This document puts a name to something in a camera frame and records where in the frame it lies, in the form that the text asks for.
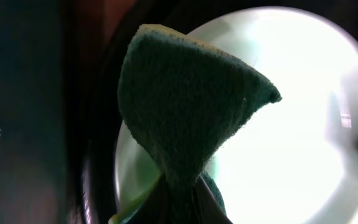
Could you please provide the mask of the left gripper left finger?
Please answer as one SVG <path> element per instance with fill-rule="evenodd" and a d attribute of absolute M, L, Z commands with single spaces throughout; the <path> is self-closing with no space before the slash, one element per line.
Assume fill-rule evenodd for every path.
<path fill-rule="evenodd" d="M 127 224 L 169 224 L 170 196 L 163 177 Z"/>

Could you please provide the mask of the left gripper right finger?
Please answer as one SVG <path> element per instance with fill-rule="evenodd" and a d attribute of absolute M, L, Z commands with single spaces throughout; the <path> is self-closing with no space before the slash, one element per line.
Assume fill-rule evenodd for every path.
<path fill-rule="evenodd" d="M 219 207 L 202 176 L 198 177 L 194 187 L 194 201 L 198 223 L 200 224 L 232 224 Z"/>

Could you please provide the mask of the mint green plate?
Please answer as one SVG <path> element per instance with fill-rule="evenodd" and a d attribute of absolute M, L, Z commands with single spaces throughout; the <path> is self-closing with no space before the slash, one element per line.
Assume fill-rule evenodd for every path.
<path fill-rule="evenodd" d="M 296 24 L 284 27 L 277 16 L 261 19 L 247 15 L 243 22 L 244 25 L 238 27 L 236 20 L 221 22 L 214 19 L 185 34 L 242 60 L 268 78 L 282 97 L 279 102 L 257 110 L 217 149 L 203 169 L 203 178 L 227 217 L 223 195 L 208 172 L 208 165 L 218 151 L 241 131 L 252 125 L 256 127 L 254 135 L 245 135 L 246 144 L 255 138 L 271 144 L 282 132 L 288 131 L 289 137 L 296 139 L 295 148 L 299 150 L 316 148 L 319 139 L 343 146 L 341 136 L 348 140 L 358 136 L 358 83 L 355 78 L 349 73 L 334 77 L 331 70 L 321 74 L 315 59 L 307 60 L 306 68 L 301 70 L 299 54 L 292 52 L 283 42 L 291 30 L 295 30 L 296 40 L 304 40 Z M 119 205 L 115 215 L 128 211 L 161 176 L 157 165 L 132 137 L 124 120 L 121 128 L 114 160 Z M 111 217 L 111 223 L 124 223 L 115 220 L 115 215 Z"/>

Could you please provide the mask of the green sponge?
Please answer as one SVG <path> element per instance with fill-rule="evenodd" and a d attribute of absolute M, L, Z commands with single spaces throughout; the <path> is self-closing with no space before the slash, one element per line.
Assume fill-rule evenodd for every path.
<path fill-rule="evenodd" d="M 143 24 L 121 69 L 117 102 L 125 125 L 157 165 L 170 223 L 198 223 L 194 187 L 217 149 L 261 107 L 281 100 L 242 60 L 160 24 Z M 122 215 L 127 223 L 153 188 Z"/>

